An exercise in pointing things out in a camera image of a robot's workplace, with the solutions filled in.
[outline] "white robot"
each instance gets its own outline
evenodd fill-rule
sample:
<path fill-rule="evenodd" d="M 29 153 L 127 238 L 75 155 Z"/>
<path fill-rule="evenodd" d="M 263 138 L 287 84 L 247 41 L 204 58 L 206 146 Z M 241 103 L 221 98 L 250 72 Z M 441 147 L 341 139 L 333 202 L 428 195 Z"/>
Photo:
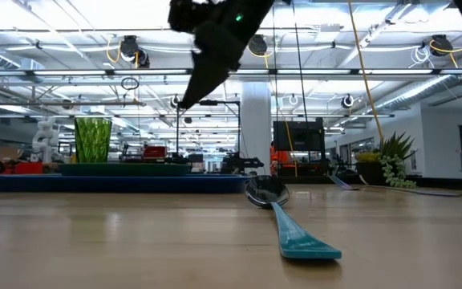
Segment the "white robot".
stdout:
<path fill-rule="evenodd" d="M 57 146 L 59 142 L 59 133 L 53 129 L 56 119 L 54 117 L 43 118 L 38 122 L 38 131 L 33 137 L 33 154 L 31 155 L 31 161 L 40 161 L 42 156 L 42 162 L 49 163 L 53 161 L 53 158 L 57 157 Z"/>

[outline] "spoon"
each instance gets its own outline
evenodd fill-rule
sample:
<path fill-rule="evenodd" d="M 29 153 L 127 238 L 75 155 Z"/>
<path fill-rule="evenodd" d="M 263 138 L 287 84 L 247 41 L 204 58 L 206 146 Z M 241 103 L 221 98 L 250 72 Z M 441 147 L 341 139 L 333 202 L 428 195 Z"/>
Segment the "spoon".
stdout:
<path fill-rule="evenodd" d="M 277 177 L 253 177 L 245 187 L 250 202 L 264 209 L 274 209 L 278 221 L 279 250 L 291 259 L 338 259 L 342 251 L 325 244 L 301 228 L 281 208 L 290 192 Z"/>

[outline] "pole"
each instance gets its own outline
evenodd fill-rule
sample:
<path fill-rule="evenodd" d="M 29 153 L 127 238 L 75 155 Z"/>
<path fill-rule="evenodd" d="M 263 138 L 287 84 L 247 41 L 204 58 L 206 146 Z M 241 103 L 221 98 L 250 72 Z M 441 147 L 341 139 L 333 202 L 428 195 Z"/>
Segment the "pole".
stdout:
<path fill-rule="evenodd" d="M 238 102 L 238 156 L 240 156 L 241 142 L 241 102 Z"/>
<path fill-rule="evenodd" d="M 176 105 L 176 155 L 180 154 L 180 107 Z"/>

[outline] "table surface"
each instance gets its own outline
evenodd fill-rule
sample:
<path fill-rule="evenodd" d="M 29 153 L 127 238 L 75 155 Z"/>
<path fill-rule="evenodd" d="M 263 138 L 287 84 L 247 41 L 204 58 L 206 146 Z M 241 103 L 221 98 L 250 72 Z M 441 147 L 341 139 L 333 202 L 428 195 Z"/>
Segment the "table surface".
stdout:
<path fill-rule="evenodd" d="M 342 259 L 286 261 L 242 194 L 0 194 L 0 288 L 462 289 L 462 197 L 290 190 L 286 212 Z"/>

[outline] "plant pot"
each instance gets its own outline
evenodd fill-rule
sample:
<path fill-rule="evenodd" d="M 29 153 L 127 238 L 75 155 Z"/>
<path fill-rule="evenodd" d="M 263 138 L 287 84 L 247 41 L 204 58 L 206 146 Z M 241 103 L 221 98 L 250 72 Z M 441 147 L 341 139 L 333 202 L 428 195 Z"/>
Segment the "plant pot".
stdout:
<path fill-rule="evenodd" d="M 356 164 L 356 169 L 369 185 L 386 185 L 383 166 L 380 162 L 359 162 Z"/>

